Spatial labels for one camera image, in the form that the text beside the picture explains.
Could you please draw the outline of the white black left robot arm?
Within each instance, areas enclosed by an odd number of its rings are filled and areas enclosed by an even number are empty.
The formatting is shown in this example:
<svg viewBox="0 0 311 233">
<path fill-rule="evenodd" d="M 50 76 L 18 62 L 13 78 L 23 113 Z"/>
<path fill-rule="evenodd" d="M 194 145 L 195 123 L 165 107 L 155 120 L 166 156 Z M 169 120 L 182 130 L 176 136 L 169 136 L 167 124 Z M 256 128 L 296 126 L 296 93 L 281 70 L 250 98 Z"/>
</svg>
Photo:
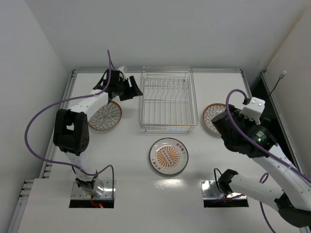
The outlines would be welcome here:
<svg viewBox="0 0 311 233">
<path fill-rule="evenodd" d="M 107 69 L 88 97 L 56 113 L 53 143 L 68 157 L 77 186 L 91 197 L 100 197 L 104 185 L 98 178 L 99 172 L 85 155 L 89 145 L 88 121 L 115 97 L 125 101 L 139 96 L 142 92 L 134 76 L 127 78 L 121 68 Z"/>
</svg>

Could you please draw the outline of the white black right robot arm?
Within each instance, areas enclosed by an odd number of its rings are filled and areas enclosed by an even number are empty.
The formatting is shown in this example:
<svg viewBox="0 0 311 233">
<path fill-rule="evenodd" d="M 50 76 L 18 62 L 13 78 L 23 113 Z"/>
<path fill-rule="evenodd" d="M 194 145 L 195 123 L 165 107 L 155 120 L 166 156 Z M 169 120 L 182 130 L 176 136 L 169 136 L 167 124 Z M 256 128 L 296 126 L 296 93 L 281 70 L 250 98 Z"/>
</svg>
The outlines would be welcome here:
<svg viewBox="0 0 311 233">
<path fill-rule="evenodd" d="M 231 193 L 247 195 L 279 213 L 289 224 L 304 228 L 311 225 L 311 180 L 302 174 L 282 153 L 275 137 L 268 131 L 265 119 L 258 124 L 264 105 L 254 109 L 250 104 L 242 110 L 228 105 L 212 119 L 225 147 L 246 155 L 260 165 L 278 184 L 277 187 L 252 181 L 239 172 L 227 169 L 213 184 L 213 195 L 223 198 Z"/>
</svg>

